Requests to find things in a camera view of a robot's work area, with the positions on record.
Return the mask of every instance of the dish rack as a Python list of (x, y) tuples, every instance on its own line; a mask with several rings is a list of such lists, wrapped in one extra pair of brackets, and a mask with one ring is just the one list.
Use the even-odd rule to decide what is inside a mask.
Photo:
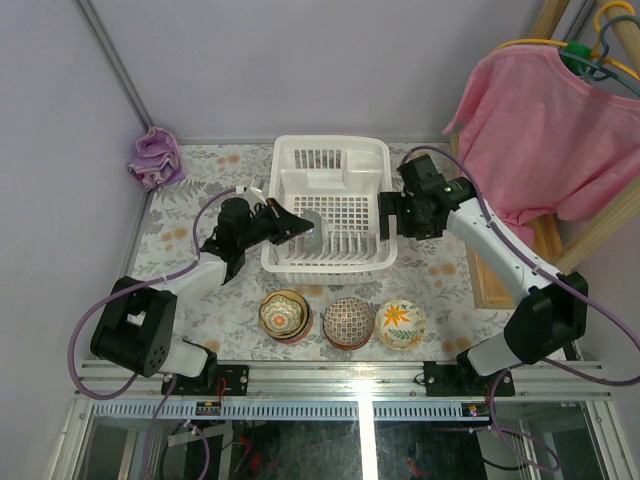
[(365, 137), (283, 136), (276, 140), (269, 196), (301, 216), (322, 216), (322, 251), (305, 249), (305, 234), (262, 247), (262, 266), (288, 284), (372, 282), (398, 255), (395, 218), (380, 241), (378, 193), (391, 190), (389, 148)]

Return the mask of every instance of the pink t-shirt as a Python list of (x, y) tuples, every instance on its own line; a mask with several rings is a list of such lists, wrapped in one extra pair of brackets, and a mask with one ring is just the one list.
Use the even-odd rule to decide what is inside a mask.
[(640, 172), (640, 100), (584, 83), (546, 46), (512, 46), (473, 70), (458, 111), (459, 155), (498, 216), (595, 215)]

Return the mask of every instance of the purple cloth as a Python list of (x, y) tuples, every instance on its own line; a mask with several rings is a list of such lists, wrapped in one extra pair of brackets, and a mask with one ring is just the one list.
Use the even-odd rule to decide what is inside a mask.
[(145, 190), (171, 185), (185, 178), (180, 147), (175, 137), (164, 128), (149, 127), (136, 141), (136, 156), (127, 165)]

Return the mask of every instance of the floral pattern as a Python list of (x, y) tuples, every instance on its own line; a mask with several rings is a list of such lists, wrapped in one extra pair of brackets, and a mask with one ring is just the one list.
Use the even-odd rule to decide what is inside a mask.
[[(401, 188), (395, 168), (413, 146), (389, 146), (395, 189)], [(194, 251), (190, 232), (200, 207), (230, 186), (248, 185), (256, 177), (268, 181), (272, 151), (272, 145), (183, 146), (186, 179), (155, 193), (143, 226), (134, 276), (149, 279), (191, 262)], [(444, 157), (433, 154), (433, 159), (445, 177), (453, 175)], [(219, 204), (201, 218), (200, 244), (211, 235), (218, 212)], [(224, 360), (447, 360), (499, 333), (511, 315), (507, 310), (475, 309), (464, 244), (448, 232), (436, 240), (398, 239), (394, 265), (379, 281), (362, 285), (283, 285), (262, 269), (260, 251), (260, 246), (248, 250), (246, 264), (236, 278), (178, 312), (174, 335), (206, 345)], [(281, 288), (292, 288), (305, 297), (316, 319), (309, 334), (295, 345), (268, 337), (258, 320), (262, 299)], [(424, 343), (401, 352), (373, 335), (358, 350), (331, 346), (322, 330), (322, 317), (329, 305), (345, 297), (363, 299), (374, 313), (394, 298), (416, 303), (428, 317)]]

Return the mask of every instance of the table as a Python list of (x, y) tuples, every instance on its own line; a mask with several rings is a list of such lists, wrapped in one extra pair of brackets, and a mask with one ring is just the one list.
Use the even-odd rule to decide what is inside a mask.
[[(390, 144), (393, 187), (401, 188), (395, 172), (407, 150), (417, 144)], [(445, 144), (434, 144), (447, 149)], [(153, 278), (191, 262), (193, 218), (207, 199), (233, 185), (248, 185), (255, 177), (268, 181), (272, 145), (187, 145), (182, 147), (186, 179), (158, 190), (143, 225), (134, 277)], [(445, 176), (452, 175), (446, 159), (432, 154)], [(200, 244), (211, 235), (219, 205), (203, 215)], [(188, 337), (216, 351), (223, 360), (415, 361), (448, 360), (499, 333), (509, 310), (476, 309), (471, 291), (464, 243), (448, 232), (436, 240), (398, 239), (398, 259), (380, 281), (350, 286), (290, 286), (260, 265), (261, 247), (247, 251), (246, 265), (227, 285), (178, 312), (174, 336)], [(292, 287), (309, 302), (314, 325), (296, 345), (269, 338), (258, 322), (261, 300), (273, 290)], [(355, 351), (332, 347), (322, 331), (322, 315), (335, 300), (357, 297), (374, 312), (392, 299), (407, 299), (426, 312), (429, 323), (424, 343), (411, 352), (392, 350), (377, 338)]]

